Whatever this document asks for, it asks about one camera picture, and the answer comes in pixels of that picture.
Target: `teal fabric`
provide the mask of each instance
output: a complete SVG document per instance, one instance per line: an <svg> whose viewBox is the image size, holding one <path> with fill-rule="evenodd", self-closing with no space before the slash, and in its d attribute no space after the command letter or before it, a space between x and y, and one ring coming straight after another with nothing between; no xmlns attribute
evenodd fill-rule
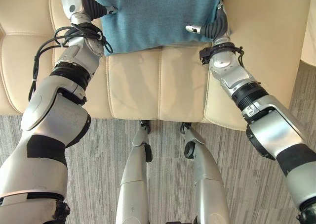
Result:
<svg viewBox="0 0 316 224"><path fill-rule="evenodd" d="M186 25L204 25L214 20L219 0L97 0L118 8L101 19L103 33L114 53L133 52L172 43L207 42L190 34Z"/></svg>

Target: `sofa cushion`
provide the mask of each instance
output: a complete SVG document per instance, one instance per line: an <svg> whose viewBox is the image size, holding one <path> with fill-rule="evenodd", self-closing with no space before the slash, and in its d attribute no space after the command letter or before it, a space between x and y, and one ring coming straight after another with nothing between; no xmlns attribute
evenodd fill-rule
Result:
<svg viewBox="0 0 316 224"><path fill-rule="evenodd" d="M224 0L232 41L267 91L289 106L299 65L309 0ZM34 55L55 29L69 25L60 0L0 0L0 114L23 113ZM100 27L100 21L93 21ZM171 45L103 57L86 91L94 118L212 122L244 129L240 111L198 52L205 44ZM40 58L39 81L62 49Z"/></svg>

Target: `robotic leg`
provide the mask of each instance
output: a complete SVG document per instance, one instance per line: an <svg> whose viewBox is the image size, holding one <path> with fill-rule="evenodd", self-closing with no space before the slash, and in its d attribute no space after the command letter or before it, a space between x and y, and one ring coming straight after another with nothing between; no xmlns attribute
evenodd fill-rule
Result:
<svg viewBox="0 0 316 224"><path fill-rule="evenodd" d="M205 146L205 140L190 123L182 123L185 134L184 155L194 162L194 184L197 197L197 217L194 224L229 224L229 210L225 189L217 164Z"/></svg>
<svg viewBox="0 0 316 224"><path fill-rule="evenodd" d="M116 224L149 224L146 162L153 159L149 121L141 121L120 183Z"/></svg>

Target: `black rubber sleeve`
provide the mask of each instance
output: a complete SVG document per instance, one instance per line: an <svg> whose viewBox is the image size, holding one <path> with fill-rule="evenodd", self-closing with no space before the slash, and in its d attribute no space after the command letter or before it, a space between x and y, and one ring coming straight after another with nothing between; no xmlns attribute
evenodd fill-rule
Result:
<svg viewBox="0 0 316 224"><path fill-rule="evenodd" d="M227 16L223 9L218 9L213 23L201 27L200 34L209 39L216 39L227 32Z"/></svg>
<svg viewBox="0 0 316 224"><path fill-rule="evenodd" d="M297 220L300 224L316 224L316 197L307 200L300 206L301 214L298 215Z"/></svg>
<svg viewBox="0 0 316 224"><path fill-rule="evenodd" d="M316 153L305 144L293 145L276 156L285 176L303 164L316 161Z"/></svg>
<svg viewBox="0 0 316 224"><path fill-rule="evenodd" d="M107 9L96 0L82 0L82 4L91 20L98 19L107 14Z"/></svg>
<svg viewBox="0 0 316 224"><path fill-rule="evenodd" d="M57 64L50 76L61 76L72 80L86 90L90 81L90 74L80 65L74 65L69 62L61 62Z"/></svg>
<svg viewBox="0 0 316 224"><path fill-rule="evenodd" d="M268 95L258 82L251 82L238 88L232 95L237 107L242 111L255 100Z"/></svg>

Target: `black cable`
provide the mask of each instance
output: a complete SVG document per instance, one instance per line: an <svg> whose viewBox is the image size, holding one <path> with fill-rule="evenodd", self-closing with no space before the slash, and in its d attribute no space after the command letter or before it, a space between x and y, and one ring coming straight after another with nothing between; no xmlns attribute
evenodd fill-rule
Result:
<svg viewBox="0 0 316 224"><path fill-rule="evenodd" d="M245 68L244 65L243 65L243 61L242 61L242 57L243 57L243 55L245 54L245 52L242 50L242 47L240 47L238 50L236 50L236 52L239 53L239 57L238 57L238 62L239 62L239 64L240 64L243 68Z"/></svg>
<svg viewBox="0 0 316 224"><path fill-rule="evenodd" d="M67 32L63 36L57 36L57 34L63 30L67 30ZM31 100L32 94L36 90L36 82L37 82L37 77L39 74L40 56L44 52L46 52L52 48L68 47L66 44L68 43L69 39L74 38L74 37L99 40L109 53L113 52L111 45L109 44L109 42L106 41L106 38L104 37L102 31L100 31L100 29L98 29L97 27L95 27L92 24L89 24L89 23L82 23L79 25L72 24L72 26L65 26L65 27L61 27L61 28L57 29L54 33L54 37L47 40L46 42L44 42L39 47L39 49L36 52L36 55L34 57L33 80L32 80L32 85L31 85L31 89L30 89L29 97L28 97L29 101ZM65 40L64 40L64 42L61 43L58 41L59 39L65 39ZM53 46L49 46L49 47L44 48L47 44L49 44L53 41L55 41L57 45L53 45Z"/></svg>

